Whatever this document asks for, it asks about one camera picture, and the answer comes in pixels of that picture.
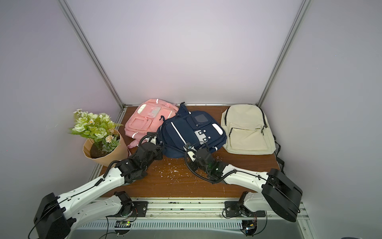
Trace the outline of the navy blue backpack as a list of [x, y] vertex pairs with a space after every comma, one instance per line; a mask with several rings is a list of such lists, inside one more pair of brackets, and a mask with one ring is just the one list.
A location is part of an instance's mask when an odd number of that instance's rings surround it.
[[189, 147], [207, 148], [216, 152], [226, 144], [227, 135], [221, 125], [207, 112], [189, 111], [184, 103], [175, 116], [165, 120], [157, 130], [168, 158], [183, 158]]

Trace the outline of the brown paper flower pot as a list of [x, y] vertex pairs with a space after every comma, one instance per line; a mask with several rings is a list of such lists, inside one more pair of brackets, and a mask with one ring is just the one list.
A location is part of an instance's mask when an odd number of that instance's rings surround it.
[[114, 129], [112, 136], [112, 147], [104, 146], [102, 141], [95, 143], [93, 139], [86, 139], [83, 145], [85, 157], [103, 166], [108, 166], [112, 161], [121, 161], [131, 156], [119, 131]]

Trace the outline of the cream canvas backpack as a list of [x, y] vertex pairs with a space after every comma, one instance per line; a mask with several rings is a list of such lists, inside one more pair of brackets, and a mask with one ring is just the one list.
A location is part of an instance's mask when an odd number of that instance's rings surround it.
[[220, 124], [227, 136], [223, 148], [229, 162], [254, 171], [284, 169], [278, 158], [281, 147], [260, 107], [232, 105], [222, 113]]

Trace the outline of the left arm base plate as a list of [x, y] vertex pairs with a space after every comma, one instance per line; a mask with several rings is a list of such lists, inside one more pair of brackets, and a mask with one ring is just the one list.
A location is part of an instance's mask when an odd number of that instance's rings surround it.
[[129, 206], [123, 206], [121, 210], [110, 217], [145, 217], [148, 210], [148, 201], [133, 201]]

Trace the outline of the artificial green flower bouquet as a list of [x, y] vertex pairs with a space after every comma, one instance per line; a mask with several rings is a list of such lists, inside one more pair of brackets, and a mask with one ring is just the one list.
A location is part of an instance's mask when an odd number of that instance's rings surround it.
[[115, 131], [120, 125], [113, 122], [108, 114], [94, 114], [82, 109], [73, 114], [74, 126], [70, 133], [91, 140], [98, 155], [105, 156], [120, 145], [121, 136]]

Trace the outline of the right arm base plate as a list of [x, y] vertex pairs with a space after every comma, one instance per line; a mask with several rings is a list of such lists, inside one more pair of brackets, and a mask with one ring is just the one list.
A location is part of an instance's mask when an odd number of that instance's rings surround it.
[[224, 208], [222, 210], [222, 216], [230, 219], [235, 217], [248, 217], [248, 218], [265, 218], [265, 211], [252, 212], [243, 205], [239, 204], [238, 201], [225, 201]]

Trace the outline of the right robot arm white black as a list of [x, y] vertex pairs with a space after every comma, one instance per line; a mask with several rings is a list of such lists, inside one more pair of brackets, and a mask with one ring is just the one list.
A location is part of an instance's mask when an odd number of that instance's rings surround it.
[[296, 222], [303, 191], [280, 170], [257, 172], [238, 168], [215, 160], [206, 148], [190, 148], [184, 159], [187, 168], [198, 178], [211, 184], [223, 182], [261, 193], [279, 217]]

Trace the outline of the pink backpack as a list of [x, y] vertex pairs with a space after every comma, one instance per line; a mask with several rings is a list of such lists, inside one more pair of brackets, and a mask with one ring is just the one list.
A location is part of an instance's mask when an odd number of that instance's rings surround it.
[[156, 132], [162, 123], [176, 115], [179, 108], [161, 99], [149, 99], [142, 103], [125, 124], [125, 135], [133, 139], [127, 146], [134, 148], [148, 133]]

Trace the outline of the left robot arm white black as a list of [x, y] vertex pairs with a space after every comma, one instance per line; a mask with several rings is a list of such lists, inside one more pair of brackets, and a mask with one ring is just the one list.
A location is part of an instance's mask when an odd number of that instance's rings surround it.
[[151, 163], [163, 158], [163, 149], [161, 144], [145, 142], [128, 158], [112, 161], [98, 178], [59, 196], [50, 193], [43, 197], [33, 220], [38, 237], [65, 239], [71, 231], [89, 222], [130, 214], [132, 200], [124, 191], [97, 203], [94, 200], [117, 187], [143, 179]]

